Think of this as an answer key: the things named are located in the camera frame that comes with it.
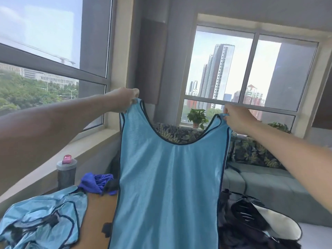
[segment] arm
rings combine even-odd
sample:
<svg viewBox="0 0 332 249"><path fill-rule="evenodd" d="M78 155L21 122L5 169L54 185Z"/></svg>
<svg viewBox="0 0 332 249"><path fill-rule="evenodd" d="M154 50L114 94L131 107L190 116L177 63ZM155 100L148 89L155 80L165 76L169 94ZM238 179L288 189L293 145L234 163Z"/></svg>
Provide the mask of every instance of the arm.
<svg viewBox="0 0 332 249"><path fill-rule="evenodd" d="M225 105L230 128L267 148L326 209L332 212L332 152L263 124L248 109Z"/></svg>
<svg viewBox="0 0 332 249"><path fill-rule="evenodd" d="M0 195L106 112L124 112L138 89L29 108L0 117Z"/></svg>

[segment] blue mesh vest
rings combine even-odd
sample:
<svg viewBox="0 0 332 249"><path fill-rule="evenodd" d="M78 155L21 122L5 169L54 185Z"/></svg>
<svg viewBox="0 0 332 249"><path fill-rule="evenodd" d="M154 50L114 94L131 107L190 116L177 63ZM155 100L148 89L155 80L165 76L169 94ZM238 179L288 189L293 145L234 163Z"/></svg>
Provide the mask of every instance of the blue mesh vest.
<svg viewBox="0 0 332 249"><path fill-rule="evenodd" d="M188 144L168 141L137 100L120 114L119 193L110 249L218 249L217 201L231 130L216 114Z"/></svg>

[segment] green plant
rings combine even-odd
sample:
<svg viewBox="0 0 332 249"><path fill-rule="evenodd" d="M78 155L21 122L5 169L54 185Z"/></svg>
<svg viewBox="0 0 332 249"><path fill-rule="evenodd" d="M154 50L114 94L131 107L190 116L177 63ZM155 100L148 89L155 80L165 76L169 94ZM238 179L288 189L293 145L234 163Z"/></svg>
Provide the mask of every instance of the green plant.
<svg viewBox="0 0 332 249"><path fill-rule="evenodd" d="M269 126L274 127L278 130L290 133L288 126L286 124L281 124L279 122L272 122L272 123L268 123Z"/></svg>
<svg viewBox="0 0 332 249"><path fill-rule="evenodd" d="M205 115L204 109L191 109L187 114L189 122L192 121L195 124L198 124L201 129L204 129L204 123L208 123L209 120Z"/></svg>

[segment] purple cloth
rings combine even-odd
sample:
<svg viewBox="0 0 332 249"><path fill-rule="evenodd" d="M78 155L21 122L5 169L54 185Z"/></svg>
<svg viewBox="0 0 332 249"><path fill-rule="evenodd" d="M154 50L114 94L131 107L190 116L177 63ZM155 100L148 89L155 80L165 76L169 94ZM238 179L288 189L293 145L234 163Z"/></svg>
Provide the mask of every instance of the purple cloth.
<svg viewBox="0 0 332 249"><path fill-rule="evenodd" d="M79 187L85 189L86 192L101 194L108 180L113 180L112 174L94 175L92 173L86 173L82 177ZM117 191L107 193L109 195L115 195Z"/></svg>

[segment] hand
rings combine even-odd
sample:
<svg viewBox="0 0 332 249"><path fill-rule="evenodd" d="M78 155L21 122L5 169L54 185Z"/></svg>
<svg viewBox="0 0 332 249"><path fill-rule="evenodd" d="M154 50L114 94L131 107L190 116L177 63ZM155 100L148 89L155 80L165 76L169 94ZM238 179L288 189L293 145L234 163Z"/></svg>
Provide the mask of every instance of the hand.
<svg viewBox="0 0 332 249"><path fill-rule="evenodd" d="M136 98L139 96L139 90L137 88L118 88L109 93L106 93L107 106L110 112L124 113L131 106L136 103Z"/></svg>
<svg viewBox="0 0 332 249"><path fill-rule="evenodd" d="M224 107L224 113L229 114L224 117L227 125L239 134L248 135L249 129L255 125L260 124L250 111L245 108L234 104L226 104Z"/></svg>

